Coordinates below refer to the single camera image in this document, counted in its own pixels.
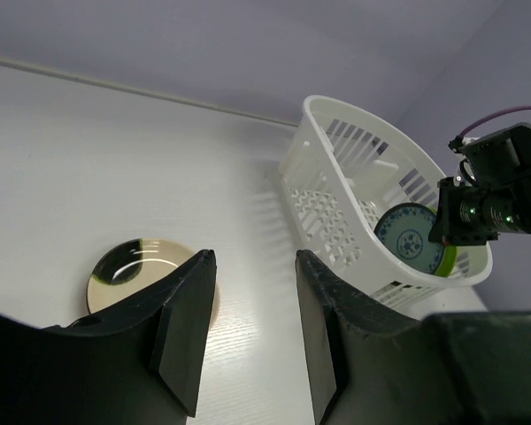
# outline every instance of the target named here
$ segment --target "purple cable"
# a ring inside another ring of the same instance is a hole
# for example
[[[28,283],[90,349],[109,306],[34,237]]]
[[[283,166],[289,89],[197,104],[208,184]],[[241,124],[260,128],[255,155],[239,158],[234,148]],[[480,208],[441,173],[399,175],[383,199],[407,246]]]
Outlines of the purple cable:
[[[507,115],[508,113],[514,113],[514,112],[519,112],[519,111],[531,111],[531,104],[525,105],[525,106],[513,106],[512,108],[502,109],[501,111],[497,111],[497,112],[491,113],[490,115],[486,115],[484,118],[477,120],[476,122],[466,127],[464,130],[462,130],[460,134],[458,135],[458,137],[464,137],[465,135],[470,133],[475,128],[481,126],[485,122],[491,121],[503,115]]]

